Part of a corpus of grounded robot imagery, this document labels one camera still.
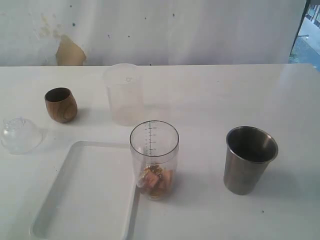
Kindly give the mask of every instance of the wall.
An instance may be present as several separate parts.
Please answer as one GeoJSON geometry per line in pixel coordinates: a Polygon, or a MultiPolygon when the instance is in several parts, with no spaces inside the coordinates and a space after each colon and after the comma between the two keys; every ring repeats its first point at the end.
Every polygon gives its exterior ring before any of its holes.
{"type": "Polygon", "coordinates": [[[305,0],[0,0],[0,66],[287,63],[305,0]]]}

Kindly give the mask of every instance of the white plastic tray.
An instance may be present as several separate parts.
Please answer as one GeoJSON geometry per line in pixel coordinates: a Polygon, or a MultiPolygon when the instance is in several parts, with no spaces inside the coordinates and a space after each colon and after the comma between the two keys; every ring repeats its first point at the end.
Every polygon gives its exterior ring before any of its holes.
{"type": "Polygon", "coordinates": [[[30,229],[35,239],[112,239],[128,235],[135,181],[123,144],[78,141],[30,229]]]}

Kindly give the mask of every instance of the metal tumbler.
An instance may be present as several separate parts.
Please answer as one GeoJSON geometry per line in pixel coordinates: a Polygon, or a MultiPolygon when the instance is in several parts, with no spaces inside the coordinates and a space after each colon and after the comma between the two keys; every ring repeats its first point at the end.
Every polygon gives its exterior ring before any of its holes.
{"type": "Polygon", "coordinates": [[[252,126],[230,130],[226,144],[224,185],[234,194],[246,195],[277,157],[278,145],[268,133],[252,126]]]}

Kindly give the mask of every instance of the brown wooden cup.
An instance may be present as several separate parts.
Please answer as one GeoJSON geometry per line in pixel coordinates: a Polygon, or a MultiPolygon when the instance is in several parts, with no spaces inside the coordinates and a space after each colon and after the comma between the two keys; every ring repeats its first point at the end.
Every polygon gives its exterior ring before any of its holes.
{"type": "Polygon", "coordinates": [[[67,123],[77,115],[77,103],[68,88],[58,87],[48,91],[44,101],[49,116],[58,123],[67,123]]]}

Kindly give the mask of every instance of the white table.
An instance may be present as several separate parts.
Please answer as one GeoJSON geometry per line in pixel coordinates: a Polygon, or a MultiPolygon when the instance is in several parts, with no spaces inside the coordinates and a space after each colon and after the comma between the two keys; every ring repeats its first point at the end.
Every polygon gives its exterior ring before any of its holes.
{"type": "MultiPolygon", "coordinates": [[[[25,155],[0,147],[0,239],[18,236],[24,220],[35,216],[28,209],[44,199],[74,142],[129,142],[132,127],[111,121],[105,69],[0,67],[0,119],[29,118],[45,136],[25,155]],[[44,95],[55,87],[70,88],[77,101],[72,123],[47,114],[44,95]]],[[[133,239],[319,239],[320,74],[311,65],[140,69],[146,119],[173,124],[180,149],[174,193],[164,201],[138,199],[133,239]],[[245,196],[223,184],[225,136],[240,125],[267,131],[279,146],[277,159],[245,196]]]]}

